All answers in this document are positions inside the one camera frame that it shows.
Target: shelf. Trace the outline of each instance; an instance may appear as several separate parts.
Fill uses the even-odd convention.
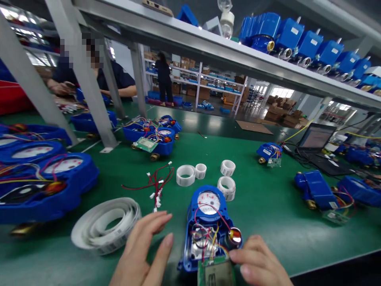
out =
[[[146,62],[150,62],[150,63],[155,63],[156,61],[154,61],[154,60],[149,60],[149,59],[146,59],[146,58],[144,58],[144,60],[146,61]],[[194,73],[195,75],[199,75],[199,72],[198,71],[191,71],[191,70],[186,70],[186,69],[183,69],[183,68],[179,68],[179,67],[176,67],[176,66],[173,66],[173,65],[170,65],[169,66],[170,68],[173,68],[173,69],[175,69],[175,70],[181,70],[181,71],[186,71],[186,72],[189,72],[189,73]]]
[[[150,73],[150,72],[146,71],[146,74],[151,75],[153,77],[158,77],[158,75],[156,73]],[[190,85],[197,85],[197,83],[192,83],[190,81],[186,81],[186,80],[183,80],[183,79],[173,78],[173,79],[171,79],[171,81],[178,82],[178,83],[190,84]]]
[[[206,86],[206,85],[200,85],[200,87],[205,87],[205,88],[209,88],[209,89],[214,90],[214,91],[230,93],[230,94],[234,94],[234,95],[238,95],[238,96],[241,95],[240,93],[234,93],[234,92],[231,92],[231,91],[226,91],[226,90],[218,89],[218,88],[215,88],[215,87],[209,87],[209,86]]]
[[[201,76],[203,76],[203,77],[210,77],[212,79],[223,81],[223,82],[226,82],[228,84],[233,84],[233,85],[237,85],[237,86],[243,86],[243,84],[240,84],[240,83],[236,83],[236,82],[233,82],[233,81],[228,81],[228,80],[225,80],[225,79],[220,79],[218,77],[212,77],[211,75],[206,75],[206,74],[203,74],[203,73],[201,74]]]
[[[26,50],[29,50],[31,52],[39,52],[39,53],[44,53],[44,54],[50,54],[52,56],[60,56],[60,54],[58,54],[56,52],[49,52],[49,51],[46,51],[46,50],[40,50],[40,49],[32,48],[32,47],[29,47],[29,46],[23,46],[23,48],[26,49]]]
[[[41,35],[44,34],[44,31],[42,31],[42,30],[38,30],[38,29],[33,29],[33,28],[17,25],[17,24],[14,24],[12,22],[8,22],[8,24],[9,24],[9,26],[11,26],[13,28],[16,28],[16,29],[22,29],[22,30],[25,30],[25,31],[33,32],[35,34],[37,34],[37,33],[41,34]]]
[[[133,1],[75,0],[74,6],[93,21],[118,24],[125,41],[154,44],[160,50],[306,94],[332,97],[336,102],[368,110],[381,109],[381,97],[200,30]]]

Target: hand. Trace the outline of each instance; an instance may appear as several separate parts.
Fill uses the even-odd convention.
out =
[[[260,236],[251,236],[242,249],[229,252],[230,259],[241,265],[245,281],[256,286],[292,286],[286,270]]]
[[[56,85],[52,86],[50,90],[57,95],[68,95],[73,92],[73,90],[64,83],[57,83]]]
[[[155,260],[146,262],[154,234],[161,232],[172,218],[166,211],[151,213],[140,219],[132,229],[126,248],[119,260],[109,286],[160,286],[172,250],[173,233],[160,244]]]

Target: white tape roll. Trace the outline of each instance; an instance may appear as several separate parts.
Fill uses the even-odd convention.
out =
[[[218,180],[217,188],[223,193],[226,201],[232,201],[235,197],[235,182],[231,177],[221,177]]]
[[[197,164],[196,165],[196,179],[202,180],[206,175],[206,165],[205,164]]]
[[[182,165],[177,168],[176,171],[176,182],[181,187],[189,187],[194,183],[196,177],[196,168],[191,165]]]
[[[235,170],[235,164],[233,161],[230,160],[224,160],[221,164],[221,173],[224,176],[231,177]]]
[[[99,255],[109,254],[126,244],[141,217],[140,207],[133,199],[123,197],[106,201],[81,216],[71,231],[71,241]],[[107,229],[107,225],[118,218],[121,219],[118,224]]]

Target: laptop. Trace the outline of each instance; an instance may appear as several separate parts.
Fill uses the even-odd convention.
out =
[[[330,176],[353,174],[353,171],[346,164],[330,160],[321,152],[335,131],[335,126],[311,123],[297,144],[298,152]]]

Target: circuit board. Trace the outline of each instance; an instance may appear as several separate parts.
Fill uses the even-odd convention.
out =
[[[133,145],[136,148],[140,148],[144,151],[147,151],[148,153],[151,153],[158,144],[152,140],[146,139],[144,137],[140,137],[138,141],[133,143]]]
[[[233,264],[224,256],[198,262],[198,286],[235,286]]]
[[[280,167],[281,166],[282,158],[272,158],[269,159],[267,162],[267,166],[274,168],[274,167]]]

